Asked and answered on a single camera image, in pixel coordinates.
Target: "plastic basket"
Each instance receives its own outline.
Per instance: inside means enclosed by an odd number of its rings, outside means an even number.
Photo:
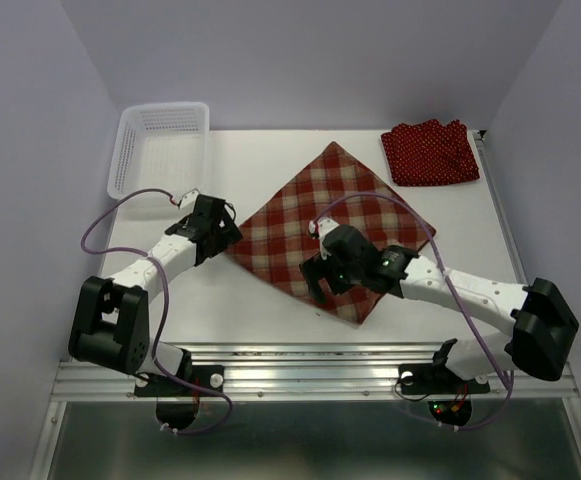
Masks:
[[[208,106],[199,102],[152,103],[121,114],[112,154],[108,194],[120,199],[142,188],[175,196],[199,190],[209,130]],[[140,195],[129,207],[167,208],[159,194]]]

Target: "red plaid fabric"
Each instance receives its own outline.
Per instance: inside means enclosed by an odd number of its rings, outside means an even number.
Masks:
[[[313,303],[299,265],[315,255],[319,241],[308,236],[308,222],[347,193],[374,191],[400,198],[370,169],[331,143],[239,228],[243,240],[227,254],[261,280],[304,302]],[[405,209],[381,199],[354,198],[328,216],[358,228],[378,248],[401,244],[419,250],[427,243],[423,230]],[[381,295],[353,287],[318,305],[344,320],[363,323]]]
[[[381,135],[392,180],[402,186],[434,186],[470,182],[479,168],[459,120],[445,127],[438,120],[402,123]]]

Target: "glass panel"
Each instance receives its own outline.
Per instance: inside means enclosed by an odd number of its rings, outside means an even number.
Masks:
[[[473,404],[475,420],[499,402]],[[559,399],[514,400],[495,423],[454,433],[391,403],[236,405],[228,424],[192,438],[160,432],[150,403],[69,405],[50,478],[579,479]],[[410,405],[427,414],[425,403]]]

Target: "wall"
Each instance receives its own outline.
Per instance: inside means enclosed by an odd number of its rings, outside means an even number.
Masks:
[[[62,0],[120,107],[213,128],[487,128],[560,0]]]
[[[59,2],[0,1],[0,479],[29,472],[117,124]]]
[[[503,102],[486,145],[529,276],[581,323],[581,0],[566,0]],[[572,363],[581,390],[581,329]]]

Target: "red polka dot cloth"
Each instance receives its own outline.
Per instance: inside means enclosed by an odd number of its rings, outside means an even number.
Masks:
[[[299,270],[301,263],[319,251],[319,241],[308,235],[308,222],[333,201],[357,191],[401,199],[333,142],[239,227],[243,240],[230,247],[227,255],[279,290],[343,320],[361,324],[381,295],[357,286],[335,296],[324,286],[327,302],[317,305]],[[419,250],[428,241],[412,215],[385,200],[353,198],[332,209],[328,216],[358,228],[380,249],[401,244]]]
[[[392,174],[401,186],[451,185],[477,180],[479,168],[459,120],[445,127],[438,120],[419,125],[402,123],[381,135]]]

